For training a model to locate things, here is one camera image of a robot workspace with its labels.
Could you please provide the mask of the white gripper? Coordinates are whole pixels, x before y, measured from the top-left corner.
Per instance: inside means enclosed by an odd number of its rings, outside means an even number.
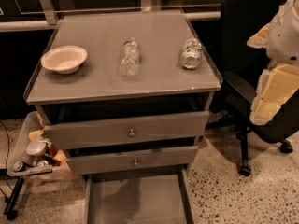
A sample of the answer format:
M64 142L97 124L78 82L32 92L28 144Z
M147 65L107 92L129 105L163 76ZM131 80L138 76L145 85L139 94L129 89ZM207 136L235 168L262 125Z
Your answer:
M299 0L287 0L247 45L266 48L267 56L280 62L272 70L263 70L251 105L250 121L263 126L299 90Z

